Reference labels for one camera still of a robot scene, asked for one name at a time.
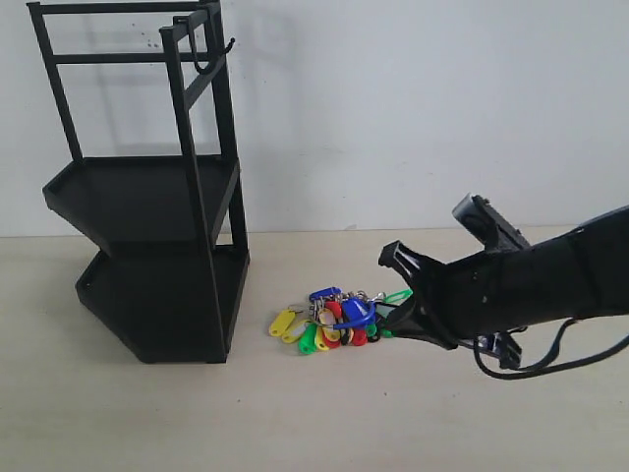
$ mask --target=table surface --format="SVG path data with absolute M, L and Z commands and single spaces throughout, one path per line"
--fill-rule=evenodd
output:
M 532 241 L 565 228 L 531 228 Z M 84 238 L 0 240 L 2 471 L 627 470 L 629 354 L 541 379 L 484 376 L 471 352 L 382 339 L 300 356 L 267 335 L 318 288 L 405 288 L 377 264 L 400 239 L 450 261 L 462 230 L 252 234 L 225 365 L 143 365 L 78 301 Z M 525 362 L 556 324 L 521 335 Z M 629 318 L 579 324 L 562 359 L 602 350 Z

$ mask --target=key tag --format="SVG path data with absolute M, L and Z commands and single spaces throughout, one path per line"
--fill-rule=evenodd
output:
M 333 300 L 328 300 L 327 302 L 325 302 L 324 307 L 326 310 L 332 312 L 332 315 L 334 315 L 334 318 L 336 320 L 341 320 L 343 318 L 343 308 L 341 307 L 340 303 Z
M 364 329 L 354 329 L 352 344 L 355 346 L 364 346 L 365 344 L 367 344 L 367 333 Z
M 318 320 L 324 325 L 334 325 L 336 321 L 332 312 L 326 308 L 318 312 Z M 341 333 L 331 327 L 324 327 L 323 334 L 332 342 L 336 342 L 341 338 Z
M 341 347 L 341 340 L 340 339 L 338 341 L 329 340 L 327 336 L 325 335 L 325 331 L 323 332 L 323 342 L 330 349 L 336 349 L 337 347 Z
M 357 327 L 365 327 L 369 323 L 372 323 L 372 319 L 365 320 L 365 316 L 370 311 L 366 303 L 362 300 L 353 297 L 342 303 L 343 313 L 350 322 L 362 322 Z
M 343 291 L 338 287 L 328 287 L 323 290 L 318 290 L 317 292 L 313 292 L 308 296 L 308 299 L 313 302 L 314 300 L 334 297 L 335 295 L 341 294 Z
M 296 313 L 293 310 L 282 310 L 279 312 L 271 326 L 268 328 L 268 333 L 273 337 L 279 337 L 284 334 L 284 331 L 288 328 L 290 323 L 295 319 Z
M 316 324 L 310 323 L 306 328 L 306 332 L 304 332 L 304 335 L 299 340 L 299 350 L 302 352 L 302 354 L 308 355 L 316 352 L 315 337 Z
M 297 320 L 293 322 L 288 329 L 282 334 L 282 341 L 286 344 L 292 344 L 297 342 L 306 332 L 308 327 L 308 320 Z
M 325 336 L 323 336 L 323 328 L 321 326 L 316 327 L 316 333 L 314 334 L 314 345 L 316 349 L 319 351 L 329 351 L 330 348 L 327 347 L 325 341 L 323 340 Z
M 400 292 L 395 292 L 389 295 L 388 297 L 384 297 L 384 303 L 399 303 L 403 302 L 407 298 L 413 295 L 413 290 L 407 289 L 402 290 Z

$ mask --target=cable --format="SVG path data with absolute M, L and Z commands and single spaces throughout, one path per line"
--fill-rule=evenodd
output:
M 545 376 L 548 374 L 553 374 L 553 373 L 561 372 L 561 371 L 567 371 L 570 369 L 576 369 L 578 367 L 589 366 L 589 365 L 595 364 L 596 362 L 600 362 L 605 359 L 608 359 L 609 357 L 615 354 L 618 354 L 620 351 L 622 351 L 626 347 L 629 347 L 629 335 L 627 335 L 623 339 L 621 339 L 620 342 L 618 342 L 617 344 L 614 344 L 609 349 L 604 350 L 599 354 L 595 354 L 589 357 L 584 357 L 576 361 L 564 362 L 563 364 L 557 364 L 556 366 L 548 366 L 548 364 L 552 362 L 553 360 L 555 360 L 557 356 L 559 355 L 559 344 L 561 341 L 561 337 L 563 336 L 563 333 L 570 325 L 575 324 L 577 321 L 578 320 L 575 320 L 575 319 L 570 319 L 566 321 L 559 329 L 559 332 L 557 333 L 557 336 L 555 337 L 548 353 L 539 362 L 531 366 L 518 369 L 519 372 L 517 372 L 516 374 L 502 374 L 500 372 L 495 372 L 492 369 L 488 368 L 483 362 L 483 359 L 481 358 L 481 350 L 479 346 L 479 340 L 477 337 L 474 338 L 474 360 L 479 366 L 479 369 L 481 369 L 481 371 L 483 371 L 484 374 L 494 379 L 498 379 L 501 381 L 517 381 L 517 380 L 523 380 L 523 379 L 532 379 L 534 377 Z

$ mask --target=black shelf tray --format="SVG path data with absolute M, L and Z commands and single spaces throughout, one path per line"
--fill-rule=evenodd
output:
M 212 345 L 215 316 L 199 258 L 109 258 L 100 251 L 77 281 L 81 302 L 145 363 L 223 363 L 231 346 L 250 256 L 217 246 L 213 256 L 225 349 Z
M 198 156 L 208 235 L 220 232 L 238 162 Z M 182 156 L 88 157 L 43 189 L 50 209 L 109 256 L 184 255 L 199 249 Z

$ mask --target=black metal shelf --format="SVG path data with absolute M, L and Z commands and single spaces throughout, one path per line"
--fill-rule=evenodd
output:
M 225 46 L 219 0 L 28 6 L 72 157 L 44 198 L 100 248 L 77 282 L 81 302 L 143 362 L 225 362 L 250 255 L 226 59 L 234 40 Z M 149 54 L 55 54 L 44 20 L 155 12 L 192 13 L 161 28 L 163 52 Z M 186 37 L 191 52 L 179 50 Z M 149 62 L 166 64 L 181 154 L 84 157 L 59 66 Z M 187 88 L 182 62 L 199 72 Z M 210 85 L 220 154 L 197 155 L 189 113 Z M 227 215 L 232 244 L 217 246 Z
M 238 162 L 200 155 L 198 163 L 213 244 L 238 180 Z M 164 257 L 198 250 L 181 156 L 85 158 L 83 164 L 68 164 L 43 194 L 50 209 L 109 256 Z
M 99 252 L 77 282 L 86 305 L 143 362 L 224 362 L 249 255 L 218 246 L 214 255 L 222 330 L 207 322 L 206 267 L 195 257 L 112 259 Z M 224 352 L 216 349 L 222 342 Z

